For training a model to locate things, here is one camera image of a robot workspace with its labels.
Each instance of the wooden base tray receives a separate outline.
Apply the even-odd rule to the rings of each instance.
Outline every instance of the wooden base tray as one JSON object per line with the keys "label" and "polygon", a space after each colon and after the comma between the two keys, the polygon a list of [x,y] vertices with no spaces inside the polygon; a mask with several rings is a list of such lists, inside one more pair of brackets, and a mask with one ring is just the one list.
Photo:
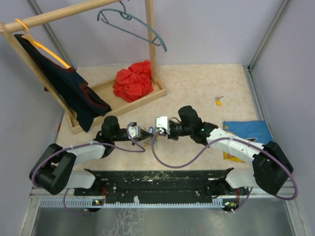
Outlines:
{"label": "wooden base tray", "polygon": [[[106,116],[119,116],[123,113],[129,112],[133,109],[157,100],[158,98],[163,97],[167,94],[166,88],[164,87],[161,80],[159,78],[156,78],[156,83],[153,83],[153,91],[151,93],[134,102],[129,103],[114,94],[113,85],[115,81],[115,79],[112,79],[91,87],[98,94],[98,96],[106,101],[106,103],[108,103],[112,108],[112,111],[108,112],[105,116],[94,118],[92,126],[103,123],[104,117]],[[70,124],[70,129],[74,134],[83,131],[83,129],[79,125],[79,122],[76,119],[71,118],[68,114],[67,118]]]}

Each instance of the wooden pole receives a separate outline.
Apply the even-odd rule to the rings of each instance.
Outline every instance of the wooden pole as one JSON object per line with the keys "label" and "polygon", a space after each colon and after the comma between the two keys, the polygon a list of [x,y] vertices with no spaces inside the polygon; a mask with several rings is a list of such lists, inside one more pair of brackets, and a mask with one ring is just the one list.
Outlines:
{"label": "wooden pole", "polygon": [[[151,28],[155,28],[154,23],[154,6],[153,0],[145,0],[146,3],[146,15],[147,15],[147,24],[151,26]],[[154,33],[148,29],[148,40],[152,41],[155,38]],[[152,43],[149,43],[149,53],[150,53],[150,62],[151,62],[151,76],[152,81],[156,83],[158,80],[157,75],[157,56],[156,56],[156,46]]]}
{"label": "wooden pole", "polygon": [[[27,27],[31,28],[51,21],[56,21],[68,16],[73,16],[75,14],[92,10],[101,6],[105,6],[117,1],[119,0],[90,0],[76,5],[61,8],[55,11],[43,13],[38,16],[29,17],[22,21],[25,25],[27,25]],[[24,27],[18,22],[6,24],[6,31],[8,33],[14,33],[20,30],[24,30]]]}
{"label": "wooden pole", "polygon": [[43,74],[43,72],[39,69],[36,63],[32,60],[29,54],[25,51],[23,46],[19,43],[19,41],[14,37],[13,34],[8,33],[6,25],[3,22],[0,22],[0,33],[2,36],[8,41],[11,47],[19,54],[19,56],[23,59],[23,61],[29,66],[29,68],[35,73],[35,75],[43,82],[44,86],[50,91],[53,97],[59,102],[62,108],[75,119],[75,112],[67,105],[65,100],[59,95],[59,93],[55,90],[55,88],[51,85],[49,80]]}

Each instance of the crumpled red fabric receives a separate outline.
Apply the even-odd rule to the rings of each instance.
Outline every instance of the crumpled red fabric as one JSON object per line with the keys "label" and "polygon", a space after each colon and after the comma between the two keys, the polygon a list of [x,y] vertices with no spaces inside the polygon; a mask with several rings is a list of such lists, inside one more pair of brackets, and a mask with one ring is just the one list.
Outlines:
{"label": "crumpled red fabric", "polygon": [[149,60],[132,64],[116,75],[114,94],[127,102],[133,102],[153,91]]}

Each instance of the gray hanger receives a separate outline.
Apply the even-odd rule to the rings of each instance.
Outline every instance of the gray hanger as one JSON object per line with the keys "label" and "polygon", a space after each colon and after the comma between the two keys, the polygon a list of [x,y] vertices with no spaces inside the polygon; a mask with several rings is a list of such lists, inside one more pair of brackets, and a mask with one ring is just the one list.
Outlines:
{"label": "gray hanger", "polygon": [[[164,51],[167,51],[166,45],[165,45],[163,39],[160,37],[160,35],[159,35],[154,29],[152,29],[149,25],[147,25],[146,23],[144,23],[143,21],[141,21],[139,18],[137,18],[137,17],[135,17],[135,16],[130,15],[129,13],[127,13],[127,12],[126,12],[126,7],[125,7],[125,5],[124,5],[121,1],[119,1],[119,2],[120,2],[120,4],[123,6],[124,11],[120,11],[120,10],[116,10],[116,9],[111,9],[111,8],[106,8],[106,9],[100,10],[100,12],[99,12],[98,15],[97,15],[97,21],[100,20],[100,15],[102,15],[103,18],[101,18],[101,20],[102,20],[105,24],[108,24],[108,25],[110,25],[110,26],[112,26],[112,27],[115,27],[115,28],[117,28],[117,29],[119,29],[119,30],[122,30],[122,31],[124,31],[124,32],[130,33],[130,34],[132,34],[132,35],[134,35],[134,36],[136,36],[136,37],[138,37],[138,38],[141,38],[141,39],[143,39],[143,40],[145,40],[145,41],[147,41],[147,42],[149,42],[149,43],[152,43],[152,44],[154,44],[154,45],[156,45],[156,46],[162,45]],[[126,29],[123,29],[123,28],[121,28],[121,27],[118,27],[118,26],[116,26],[116,25],[113,25],[113,24],[109,23],[108,19],[105,17],[105,15],[104,15],[104,13],[103,13],[103,11],[114,11],[114,12],[118,12],[118,13],[120,14],[120,16],[121,16],[124,20],[127,20],[127,21],[130,21],[131,19],[135,19],[136,21],[138,21],[138,22],[140,22],[141,24],[143,24],[146,28],[148,28],[149,30],[151,30],[151,32],[155,35],[155,38],[154,38],[152,41],[150,41],[150,40],[148,40],[148,39],[146,39],[146,38],[144,38],[144,37],[141,37],[141,36],[139,36],[139,35],[137,35],[137,34],[135,34],[135,33],[133,33],[133,32],[130,32],[130,31],[126,30]]]}

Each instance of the wooden clothes rack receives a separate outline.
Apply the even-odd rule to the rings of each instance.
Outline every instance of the wooden clothes rack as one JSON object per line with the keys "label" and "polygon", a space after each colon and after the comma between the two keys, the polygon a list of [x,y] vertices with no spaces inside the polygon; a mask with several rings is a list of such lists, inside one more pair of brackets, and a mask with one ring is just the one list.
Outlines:
{"label": "wooden clothes rack", "polygon": [[[66,18],[69,16],[73,16],[79,14],[81,12],[85,12],[88,10],[92,10],[101,6],[105,6],[114,2],[118,2],[119,0],[90,0],[83,3],[79,3],[76,5],[68,6],[65,8],[61,8],[55,11],[43,13],[37,16],[29,17],[23,19],[22,22],[27,25],[29,28],[39,26],[45,23],[49,23],[51,21],[56,21],[62,18]],[[155,28],[154,22],[154,5],[153,0],[145,0],[146,6],[146,17],[147,24],[151,28]],[[8,41],[11,47],[19,54],[19,56],[23,59],[23,61],[29,66],[29,68],[35,73],[35,75],[41,80],[44,86],[50,91],[53,97],[59,102],[59,104],[66,111],[69,121],[70,128],[73,133],[79,133],[82,131],[82,128],[79,126],[78,121],[76,120],[76,112],[72,110],[65,100],[59,95],[59,93],[55,90],[55,88],[48,81],[46,76],[42,73],[39,67],[35,64],[35,62],[31,59],[29,54],[23,48],[23,46],[18,42],[18,40],[14,37],[13,33],[17,31],[24,30],[23,25],[19,22],[12,22],[9,24],[5,24],[0,22],[0,33],[2,36]],[[154,34],[148,29],[148,40],[154,39]],[[118,116],[128,111],[131,111],[135,108],[141,107],[151,101],[154,101],[160,97],[163,97],[167,94],[166,88],[163,83],[157,76],[157,59],[156,59],[156,47],[155,45],[149,43],[149,52],[150,52],[150,61],[151,61],[151,75],[153,81],[154,90],[134,102],[128,103],[124,101],[121,97],[116,97],[113,92],[113,84],[115,83],[115,79],[106,81],[102,84],[96,85],[92,87],[92,89],[111,107],[112,111],[108,112],[105,116]],[[104,117],[96,117],[93,121],[92,126],[97,124],[101,124],[103,122]]]}

